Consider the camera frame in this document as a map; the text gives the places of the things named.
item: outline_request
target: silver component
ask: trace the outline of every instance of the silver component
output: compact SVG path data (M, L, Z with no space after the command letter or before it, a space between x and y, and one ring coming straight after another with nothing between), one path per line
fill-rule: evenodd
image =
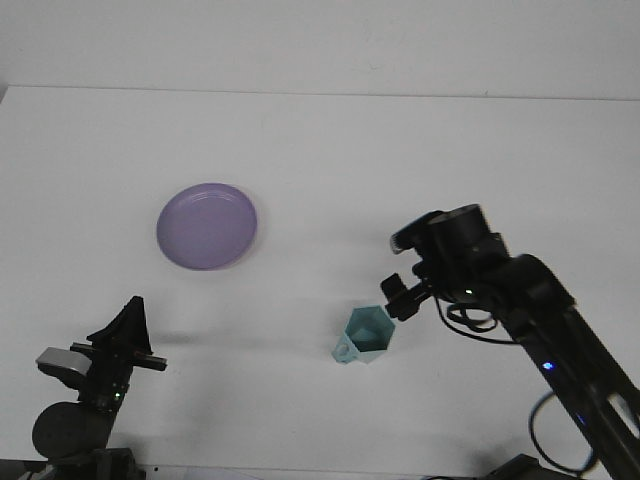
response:
M616 411L618 416L622 419L622 421L626 424L629 431L633 434L634 437L640 438L640 429L638 429L638 421L634 420L635 413L627 403L627 401L622 398L618 393L612 393L607 398L609 404Z
M394 235L394 236L392 236L392 237L389 239L389 244L391 245L391 251L392 251L395 255L398 255L399 253L404 252L404 248L400 248L400 247L398 246L398 244L396 243L396 236L395 236L395 235Z
M78 352L49 347L38 357L36 364L38 364L38 367L64 368L77 372L85 377L89 371L89 367L91 367L91 360Z
M47 465L44 470L38 473L33 472L24 472L18 480L49 480L54 478L54 467L53 465Z

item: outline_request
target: wire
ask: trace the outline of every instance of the wire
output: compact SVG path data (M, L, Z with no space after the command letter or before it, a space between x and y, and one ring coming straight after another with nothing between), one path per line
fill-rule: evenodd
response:
M487 318L483 318L480 320L473 319L469 317L467 311L469 310L477 310L482 311L479 305L475 303L453 303L447 307L447 318L453 322L464 325L469 330L476 333L486 333L490 332L494 328L498 326L498 321L493 318L493 315L489 315ZM489 327L483 327L487 322L492 322Z
M531 409L531 413L529 414L529 422L528 422L529 436L531 437L533 446L536 447L536 450L538 451L540 456L544 458L550 465L554 466L558 470L561 470L565 473L575 475L577 478L582 478L582 475L587 473L589 470L592 470L598 464L598 457L596 457L596 453L593 451L593 449L591 450L591 454L589 455L589 458L587 459L587 461L585 462L582 468L580 469L569 468L569 467L566 467L565 465L562 465L556 462L551 457L549 457L549 455L547 455L547 452L545 452L542 449L542 446L540 445L540 442L538 442L538 438L536 437L536 434L535 434L534 423L535 423L536 417L538 416L538 413L540 412L542 407L544 407L549 402L549 400L551 400L555 396L556 394L554 392L549 392L543 395L542 398L538 400L536 404L533 406L533 408Z
M447 319L444 316L444 313L442 313L442 307L440 306L440 300L438 299L438 297L433 297L433 299L436 302L436 307L438 308L438 314L440 315L440 320L442 320L442 323L444 323L445 326L449 330L454 331L458 335L462 335L463 337L467 337L467 338L473 338L474 340L478 340L480 342L493 343L494 345L519 345L518 342L514 342L512 340L499 340L499 339L496 339L496 338L486 338L486 337L482 337L480 335L474 335L472 333L465 332L464 330L460 330L459 328L456 328L454 325L452 325L450 322L447 321Z

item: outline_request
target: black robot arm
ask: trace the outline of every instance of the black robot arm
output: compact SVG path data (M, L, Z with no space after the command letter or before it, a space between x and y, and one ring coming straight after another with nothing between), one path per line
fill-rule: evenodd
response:
M133 297L116 318L68 350L47 348L38 368L78 391L78 401L59 402L40 414L33 444L56 466L55 480L140 480L128 448L107 449L111 429L134 367L163 371L164 358L152 356L144 302Z
M611 477L640 478L638 389L540 260L509 256L478 205L427 214L394 235L392 246L413 248L422 261L412 289L397 274L382 282L391 316L406 320L430 296L489 312L528 353Z

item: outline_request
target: purple plate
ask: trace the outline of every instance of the purple plate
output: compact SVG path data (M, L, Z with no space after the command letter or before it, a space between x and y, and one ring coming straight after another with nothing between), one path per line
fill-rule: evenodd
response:
M214 270L249 249L257 225L256 210L244 193L224 183L203 183L167 203L156 235L171 261L192 270Z

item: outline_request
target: white wall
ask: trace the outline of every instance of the white wall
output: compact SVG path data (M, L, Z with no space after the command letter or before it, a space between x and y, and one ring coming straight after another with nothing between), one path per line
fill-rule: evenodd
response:
M0 85L640 99L640 3L0 0Z

